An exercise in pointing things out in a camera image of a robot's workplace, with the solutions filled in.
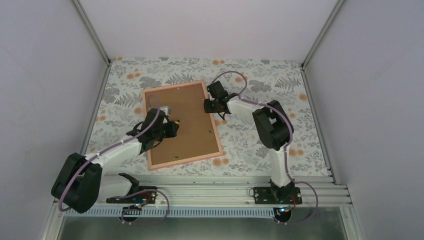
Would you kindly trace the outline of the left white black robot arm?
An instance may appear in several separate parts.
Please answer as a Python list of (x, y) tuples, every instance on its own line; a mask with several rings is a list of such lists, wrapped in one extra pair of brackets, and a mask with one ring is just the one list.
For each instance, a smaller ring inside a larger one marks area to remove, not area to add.
[(134, 202), (139, 197), (138, 181), (127, 173), (108, 173), (164, 139), (176, 137), (179, 127), (180, 120), (170, 119), (169, 107), (152, 108), (118, 142), (94, 153), (70, 154), (50, 191), (59, 200), (59, 210), (85, 213), (95, 203), (114, 197)]

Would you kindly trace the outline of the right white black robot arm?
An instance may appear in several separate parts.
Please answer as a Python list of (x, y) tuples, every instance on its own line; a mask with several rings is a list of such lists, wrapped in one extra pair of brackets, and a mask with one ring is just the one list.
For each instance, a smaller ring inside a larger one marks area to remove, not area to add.
[(293, 141), (294, 127), (277, 100), (260, 103), (244, 99), (237, 93), (228, 93), (217, 81), (206, 87), (210, 98), (203, 101), (204, 112), (250, 117), (255, 124), (259, 140), (268, 148), (271, 161), (271, 198), (284, 203), (294, 190), (295, 183), (289, 173), (288, 150)]

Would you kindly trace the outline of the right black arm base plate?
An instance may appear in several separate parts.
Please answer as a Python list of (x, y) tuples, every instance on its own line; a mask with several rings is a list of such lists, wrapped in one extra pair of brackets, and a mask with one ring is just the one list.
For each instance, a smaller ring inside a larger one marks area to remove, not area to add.
[(256, 205), (301, 205), (303, 203), (302, 194), (299, 187), (293, 183), (287, 186), (256, 186), (248, 193), (254, 198)]

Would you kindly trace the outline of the pink picture frame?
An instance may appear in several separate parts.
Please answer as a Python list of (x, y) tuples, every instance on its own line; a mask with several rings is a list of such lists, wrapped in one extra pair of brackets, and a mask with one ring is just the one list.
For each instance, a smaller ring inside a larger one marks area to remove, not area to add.
[(179, 121), (177, 134), (147, 152), (149, 170), (223, 156), (214, 116), (204, 111), (208, 93), (203, 80), (144, 89), (144, 105), (170, 107), (171, 121)]

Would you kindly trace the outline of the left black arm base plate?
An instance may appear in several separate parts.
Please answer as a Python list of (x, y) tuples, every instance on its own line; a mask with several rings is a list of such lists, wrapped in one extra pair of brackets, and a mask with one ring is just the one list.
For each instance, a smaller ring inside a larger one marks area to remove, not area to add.
[(130, 205), (145, 205), (154, 204), (157, 197), (156, 186), (139, 186), (136, 190), (130, 190), (127, 194), (130, 197), (118, 198), (111, 197), (106, 199), (108, 204), (130, 204)]

